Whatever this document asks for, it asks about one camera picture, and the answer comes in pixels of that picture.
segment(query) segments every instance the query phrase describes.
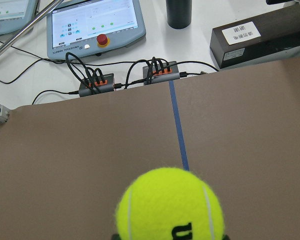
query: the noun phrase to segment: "red button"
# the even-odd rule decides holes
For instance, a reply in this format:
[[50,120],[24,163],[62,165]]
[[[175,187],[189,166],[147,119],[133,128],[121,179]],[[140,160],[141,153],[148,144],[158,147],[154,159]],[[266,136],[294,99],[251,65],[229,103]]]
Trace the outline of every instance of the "red button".
[[103,45],[106,45],[108,43],[108,38],[105,34],[100,34],[96,37],[96,41],[98,42],[98,44],[103,46]]

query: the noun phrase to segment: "yellow-green tennis ball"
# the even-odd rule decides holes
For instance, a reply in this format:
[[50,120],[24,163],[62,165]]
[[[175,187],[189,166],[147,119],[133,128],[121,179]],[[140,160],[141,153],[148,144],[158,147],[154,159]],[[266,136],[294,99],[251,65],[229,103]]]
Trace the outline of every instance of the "yellow-green tennis ball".
[[122,240],[222,240],[224,219],[211,188],[179,168],[139,176],[116,210]]

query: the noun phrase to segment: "sticker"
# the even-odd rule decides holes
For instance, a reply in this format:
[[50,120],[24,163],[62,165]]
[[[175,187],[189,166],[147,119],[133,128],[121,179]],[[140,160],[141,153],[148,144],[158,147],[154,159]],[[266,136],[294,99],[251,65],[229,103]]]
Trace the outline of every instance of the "sticker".
[[241,48],[241,49],[238,49],[238,50],[226,52],[224,54],[223,60],[225,61],[225,60],[241,57],[244,54],[244,52],[245,52],[245,48]]
[[222,33],[229,45],[261,37],[260,32],[252,21],[224,29]]

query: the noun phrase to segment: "black logo on tennis ball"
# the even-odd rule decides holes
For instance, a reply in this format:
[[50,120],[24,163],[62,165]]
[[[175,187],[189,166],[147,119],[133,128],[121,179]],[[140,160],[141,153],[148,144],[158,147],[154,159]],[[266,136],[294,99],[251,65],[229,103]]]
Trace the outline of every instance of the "black logo on tennis ball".
[[172,237],[173,240],[191,240],[192,239],[192,225],[189,222],[185,226],[175,226],[172,229]]

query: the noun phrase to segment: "touchscreen display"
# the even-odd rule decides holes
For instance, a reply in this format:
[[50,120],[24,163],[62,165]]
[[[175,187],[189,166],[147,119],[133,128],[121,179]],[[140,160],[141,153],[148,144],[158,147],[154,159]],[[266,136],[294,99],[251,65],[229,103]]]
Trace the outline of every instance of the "touchscreen display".
[[133,0],[90,0],[52,12],[53,48],[137,28]]
[[0,20],[22,19],[29,0],[0,0]]

